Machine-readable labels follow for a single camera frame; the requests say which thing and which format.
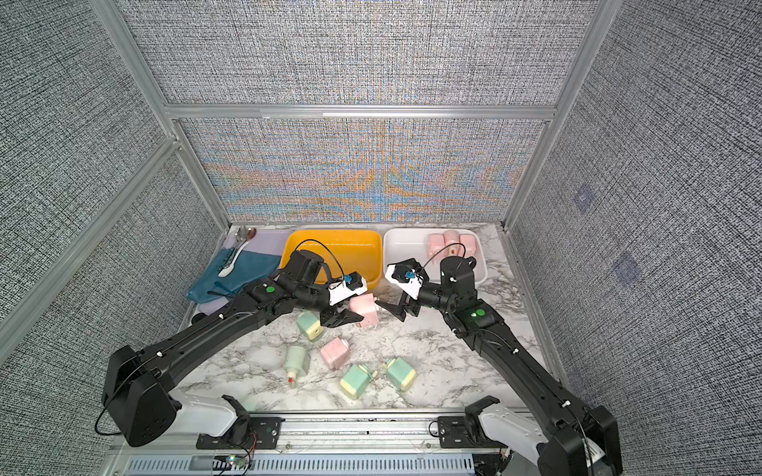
mounting plate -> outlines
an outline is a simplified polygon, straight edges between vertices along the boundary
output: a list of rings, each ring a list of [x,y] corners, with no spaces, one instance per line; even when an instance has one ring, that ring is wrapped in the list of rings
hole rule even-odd
[[[439,444],[442,448],[502,448],[505,445],[488,439],[483,445],[471,442],[464,423],[464,417],[439,417]]]
[[[268,418],[252,418],[250,420],[250,428],[252,432],[257,434],[256,449],[275,449],[278,444],[278,437],[280,436],[280,422],[282,420],[278,417]],[[254,437],[249,436],[246,443],[242,446],[246,449],[255,445]],[[240,449],[236,445],[232,445],[223,441],[218,436],[199,435],[196,441],[196,449]]]

mint green block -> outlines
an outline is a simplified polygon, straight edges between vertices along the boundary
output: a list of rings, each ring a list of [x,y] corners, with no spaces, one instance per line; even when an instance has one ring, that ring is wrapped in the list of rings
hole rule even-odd
[[[310,341],[320,337],[324,330],[320,325],[320,319],[310,311],[304,311],[296,318],[296,326]]]
[[[376,372],[373,375],[370,374],[368,368],[364,365],[353,365],[344,374],[344,377],[339,382],[341,390],[346,393],[349,398],[359,398],[365,388],[368,386]]]
[[[396,357],[387,360],[384,366],[386,367],[386,378],[397,390],[405,391],[410,388],[413,379],[415,379],[415,369],[410,364],[400,357]]]

pink block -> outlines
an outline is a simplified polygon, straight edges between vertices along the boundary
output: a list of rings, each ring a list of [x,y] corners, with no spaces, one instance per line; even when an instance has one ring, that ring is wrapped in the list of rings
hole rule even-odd
[[[349,360],[349,343],[336,337],[320,349],[320,355],[329,369],[338,370]]]
[[[431,258],[435,254],[437,254],[437,252],[441,250],[442,248],[444,248],[444,235],[439,235],[439,234],[429,235],[429,246],[428,246],[428,252],[427,252],[428,256],[426,257]],[[437,257],[434,259],[435,260],[441,259],[444,256],[445,256],[444,253],[441,253],[437,255]]]
[[[466,247],[466,256],[476,256],[476,236],[474,235],[460,235],[460,242]]]
[[[350,299],[349,309],[365,318],[355,324],[358,327],[368,327],[379,323],[379,314],[376,312],[376,299],[370,292]]]
[[[460,243],[460,235],[455,230],[447,230],[444,232],[444,245]],[[448,256],[463,256],[463,248],[460,246],[450,246],[446,252],[440,255],[442,258]]]

gray fabric wall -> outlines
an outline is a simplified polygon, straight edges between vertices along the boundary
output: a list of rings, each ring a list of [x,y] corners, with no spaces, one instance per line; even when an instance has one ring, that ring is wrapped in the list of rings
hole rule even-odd
[[[95,474],[109,355],[176,333],[219,229],[173,156],[0,367],[0,474]],[[103,431],[114,431],[108,416]]]
[[[3,2],[0,17],[3,319],[164,135],[87,2]],[[98,471],[110,353],[177,331],[218,236],[168,159],[0,366],[0,474]]]
[[[170,103],[552,105],[598,1],[116,3]],[[503,218],[539,137],[503,122],[183,127],[233,220],[469,222]]]
[[[514,230],[629,474],[762,468],[762,4],[626,0]]]
[[[117,0],[169,102],[554,104],[597,0]]]
[[[87,2],[0,18],[1,321],[164,134]]]

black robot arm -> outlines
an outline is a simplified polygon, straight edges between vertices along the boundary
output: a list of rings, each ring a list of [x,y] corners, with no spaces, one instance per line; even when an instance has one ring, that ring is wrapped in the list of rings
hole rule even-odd
[[[401,321],[408,313],[418,315],[421,306],[437,309],[455,335],[498,370],[526,404],[546,437],[546,441],[535,448],[536,463],[542,474],[588,474],[588,462],[594,458],[584,444],[585,436],[605,452],[605,458],[599,458],[602,460],[599,465],[609,466],[610,472],[621,474],[616,420],[604,407],[587,407],[523,348],[504,319],[479,299],[473,275],[475,264],[473,257],[444,258],[440,265],[441,284],[431,283],[416,260],[389,265],[386,278],[402,289],[402,297],[398,304],[376,304]],[[479,408],[472,415],[475,421],[472,421],[471,437],[503,441],[494,435],[485,435],[479,425],[482,421],[479,411],[498,401],[486,400],[481,407],[477,405]]]
[[[316,285],[321,269],[327,273],[328,283]],[[326,327],[362,321],[361,315],[348,309],[339,311],[338,306],[366,291],[367,283],[358,273],[333,280],[320,256],[294,251],[282,270],[247,284],[227,305],[178,334],[138,352],[125,346],[111,354],[102,396],[104,409],[131,446],[145,445],[166,432],[183,410],[183,404],[169,392],[225,346],[295,307],[319,312]],[[223,407],[242,410],[234,399],[226,400],[230,405]]]

